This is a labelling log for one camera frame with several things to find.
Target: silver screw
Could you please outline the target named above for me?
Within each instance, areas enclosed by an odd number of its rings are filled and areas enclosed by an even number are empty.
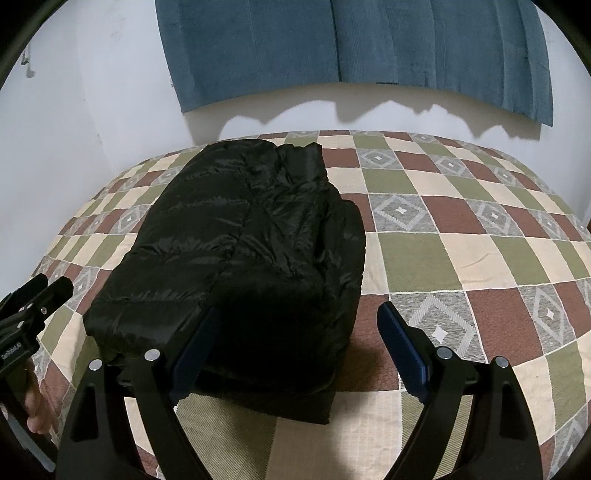
[[[443,360],[449,360],[453,357],[453,352],[446,346],[441,346],[437,349],[437,356]]]
[[[495,363],[501,368],[507,368],[509,366],[509,360],[507,360],[504,356],[496,357]]]
[[[160,350],[157,350],[155,348],[152,348],[152,349],[148,350],[146,353],[144,353],[144,358],[148,362],[153,362],[154,360],[157,360],[159,357],[160,357]]]
[[[100,370],[100,368],[102,366],[103,366],[103,361],[100,358],[96,358],[88,364],[88,368],[90,368],[93,372]]]

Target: human hand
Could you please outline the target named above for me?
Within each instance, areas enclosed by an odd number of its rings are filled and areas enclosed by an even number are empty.
[[[39,390],[35,365],[32,360],[27,361],[25,369],[27,370],[27,392],[24,403],[25,411],[29,415],[27,427],[33,433],[45,435],[53,424],[53,411]]]

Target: wall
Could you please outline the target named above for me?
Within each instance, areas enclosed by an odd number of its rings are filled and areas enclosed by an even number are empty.
[[[224,138],[302,129],[417,131],[498,148],[528,164],[583,219],[591,217],[591,77],[541,13],[554,126],[452,92],[394,85],[314,85],[209,105],[182,115],[153,2],[77,1],[80,68],[115,170]]]
[[[541,17],[552,128],[456,93],[393,85],[313,85],[183,115],[154,2],[69,0],[31,43],[35,76],[17,65],[0,92],[0,153],[15,177],[27,179],[0,191],[0,262],[9,265],[0,292],[21,282],[61,224],[121,170],[194,144],[263,132],[405,130],[494,147],[528,164],[588,221],[591,77],[560,30]],[[23,235],[27,243],[15,241]]]
[[[0,297],[25,282],[78,208],[113,177],[82,88],[75,3],[43,25],[0,90]]]

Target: bed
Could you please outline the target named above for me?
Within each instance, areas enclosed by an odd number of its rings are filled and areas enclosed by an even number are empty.
[[[555,473],[591,421],[591,234],[523,163],[491,148],[406,132],[304,131],[260,135],[323,147],[329,180],[358,206],[366,231],[362,297],[329,425],[255,413],[191,395],[177,415],[216,479],[381,479],[421,404],[379,337],[390,299],[435,345],[462,358],[509,359],[534,421],[544,474]],[[58,442],[76,386],[97,357],[82,314],[134,243],[166,185],[203,146],[121,173],[61,229],[36,273],[74,282],[34,357],[56,414]],[[148,473],[155,457],[127,401]],[[438,471],[449,472],[470,409],[465,397]]]

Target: blue gripper pad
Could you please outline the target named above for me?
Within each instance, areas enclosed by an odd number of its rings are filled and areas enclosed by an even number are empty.
[[[424,404],[429,394],[429,371],[406,333],[404,320],[390,302],[378,308],[378,331],[408,393]]]

